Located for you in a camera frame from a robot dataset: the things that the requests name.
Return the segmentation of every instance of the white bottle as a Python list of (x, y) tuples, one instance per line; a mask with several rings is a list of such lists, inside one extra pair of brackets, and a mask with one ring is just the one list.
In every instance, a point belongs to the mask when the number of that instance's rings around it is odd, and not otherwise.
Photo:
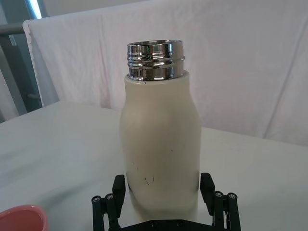
[(128, 45), (120, 121), (127, 180), (141, 220), (193, 219), (201, 121), (179, 40)]

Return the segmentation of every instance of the pink mug rim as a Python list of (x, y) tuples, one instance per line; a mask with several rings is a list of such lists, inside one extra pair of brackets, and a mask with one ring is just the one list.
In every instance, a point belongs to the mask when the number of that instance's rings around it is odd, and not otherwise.
[(42, 231), (48, 231), (48, 218), (47, 215), (45, 213), (45, 211), (37, 206), (37, 205), (20, 205), (20, 206), (16, 206), (13, 208), (9, 208), (7, 210), (4, 210), (3, 212), (0, 212), (0, 219), (15, 213), (15, 212), (19, 212), (19, 211), (32, 211), (35, 212), (36, 214), (39, 215), (39, 217), (41, 218), (42, 224), (43, 224), (43, 228)]

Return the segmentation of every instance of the white table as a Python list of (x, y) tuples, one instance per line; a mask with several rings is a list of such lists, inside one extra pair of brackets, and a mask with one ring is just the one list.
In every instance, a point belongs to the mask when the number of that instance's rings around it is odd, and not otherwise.
[[(55, 103), (0, 124), (0, 210), (37, 204), (51, 231), (90, 231), (90, 199), (124, 174), (119, 111)], [(238, 194), (242, 230), (307, 230), (308, 147), (202, 130), (201, 170)], [(127, 192), (120, 225), (134, 224)], [(198, 221), (210, 223), (199, 199)]]

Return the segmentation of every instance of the metal pole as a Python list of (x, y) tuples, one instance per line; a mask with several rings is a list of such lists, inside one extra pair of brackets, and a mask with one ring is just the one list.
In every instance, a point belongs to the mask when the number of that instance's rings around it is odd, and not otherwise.
[(0, 36), (24, 34), (23, 23), (0, 25)]

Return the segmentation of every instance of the pink cup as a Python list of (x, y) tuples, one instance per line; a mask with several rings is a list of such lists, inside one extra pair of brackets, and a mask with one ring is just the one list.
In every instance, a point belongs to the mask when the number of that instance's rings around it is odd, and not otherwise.
[(43, 209), (22, 205), (0, 213), (0, 231), (49, 231)]

